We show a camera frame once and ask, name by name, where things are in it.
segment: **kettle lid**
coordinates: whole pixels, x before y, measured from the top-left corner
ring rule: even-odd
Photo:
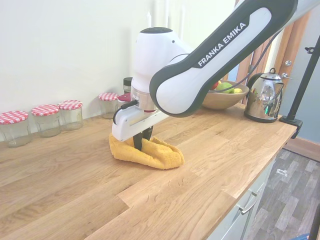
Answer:
[[[263,73],[260,78],[272,81],[281,81],[282,78],[279,74],[276,74],[276,69],[273,67],[270,69],[270,72]]]

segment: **white wall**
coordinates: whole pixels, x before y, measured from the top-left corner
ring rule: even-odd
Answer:
[[[182,2],[170,2],[175,31]],[[85,118],[99,115],[97,95],[122,93],[122,79],[131,75],[135,37],[147,27],[149,10],[162,25],[163,3],[0,0],[0,113],[77,99]],[[227,18],[234,3],[185,0],[184,40],[195,48]]]
[[[280,108],[280,114],[289,113],[292,102],[296,96],[301,79],[305,73],[311,55],[307,54],[305,47],[314,47],[320,36],[320,6],[315,8],[309,18],[304,36],[301,40],[294,65],[292,67],[291,78],[284,92],[283,102]],[[310,79],[309,85],[305,91],[296,118],[303,121],[299,137],[308,139],[312,142],[320,143],[320,61]]]

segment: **stainless steel kettle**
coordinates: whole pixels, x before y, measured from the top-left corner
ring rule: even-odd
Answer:
[[[284,91],[284,83],[276,69],[268,73],[253,75],[247,83],[250,91],[244,115],[261,123],[273,123],[278,118],[278,112]]]

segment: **apple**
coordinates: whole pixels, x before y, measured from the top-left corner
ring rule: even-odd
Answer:
[[[213,86],[211,87],[211,90],[215,90],[216,87],[218,87],[219,85],[219,82],[217,81],[215,84],[213,84]]]

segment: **yellow towel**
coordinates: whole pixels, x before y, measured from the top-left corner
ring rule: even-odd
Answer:
[[[182,152],[176,147],[160,141],[156,137],[150,141],[142,138],[142,149],[134,147],[133,138],[117,140],[109,135],[110,150],[114,158],[147,165],[156,169],[173,169],[185,163]]]

